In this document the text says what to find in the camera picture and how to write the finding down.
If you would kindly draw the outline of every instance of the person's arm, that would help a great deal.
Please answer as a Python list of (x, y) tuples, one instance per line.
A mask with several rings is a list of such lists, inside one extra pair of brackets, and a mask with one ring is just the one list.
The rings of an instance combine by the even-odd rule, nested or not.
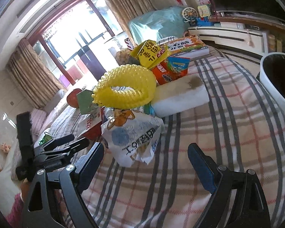
[(11, 209), (11, 213), (6, 217), (6, 220), (11, 225), (12, 228), (20, 228), (21, 214), (24, 206), (24, 201), (26, 200), (27, 194), (29, 192), (30, 184), (26, 179), (21, 184), (21, 193), (15, 196), (15, 202)]

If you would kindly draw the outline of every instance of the plaid blanket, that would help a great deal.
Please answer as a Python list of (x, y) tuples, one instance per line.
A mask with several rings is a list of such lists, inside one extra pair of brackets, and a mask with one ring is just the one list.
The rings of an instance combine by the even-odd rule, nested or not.
[[(247, 69), (214, 48), (210, 53), (189, 67), (189, 74), (199, 74), (204, 81), (210, 102), (164, 118), (166, 131), (149, 165), (136, 162), (123, 168), (105, 151), (90, 188), (82, 194), (99, 227), (192, 228), (210, 198), (188, 160), (192, 142), (230, 170), (254, 169), (272, 226), (284, 220), (285, 116)], [(68, 107), (50, 132), (76, 134), (84, 118)], [(61, 209), (72, 227), (62, 199)]]

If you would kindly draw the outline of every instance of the wooden shelf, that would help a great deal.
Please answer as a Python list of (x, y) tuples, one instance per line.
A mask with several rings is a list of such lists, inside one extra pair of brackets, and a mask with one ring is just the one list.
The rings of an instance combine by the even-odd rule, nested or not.
[(210, 22), (234, 22), (234, 23), (249, 24), (285, 34), (285, 26), (258, 19), (237, 17), (237, 16), (225, 16), (225, 17), (217, 16), (217, 18), (215, 16), (210, 16), (208, 19)]

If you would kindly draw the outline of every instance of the pink sleeve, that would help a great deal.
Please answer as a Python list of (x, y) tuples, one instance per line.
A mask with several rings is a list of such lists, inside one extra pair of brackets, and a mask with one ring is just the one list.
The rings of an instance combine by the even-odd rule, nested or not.
[(11, 213), (6, 217), (6, 220), (12, 228), (19, 228), (21, 221), (21, 214), (23, 210), (23, 201), (21, 200), (20, 194), (15, 196), (15, 202), (11, 209)]

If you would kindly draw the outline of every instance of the metal screw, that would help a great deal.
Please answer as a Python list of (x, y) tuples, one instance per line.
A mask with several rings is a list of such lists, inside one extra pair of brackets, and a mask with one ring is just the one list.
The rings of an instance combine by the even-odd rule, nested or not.
[(43, 169), (37, 171), (37, 175), (42, 175), (43, 173), (44, 173)]
[(254, 175), (256, 172), (255, 172), (253, 169), (249, 169), (249, 170), (248, 170), (248, 173), (249, 173), (250, 175)]
[(220, 170), (227, 170), (227, 167), (225, 166), (225, 165), (219, 165), (219, 167), (218, 167)]
[(66, 169), (67, 171), (71, 171), (71, 170), (74, 170), (75, 166), (73, 164), (69, 164)]

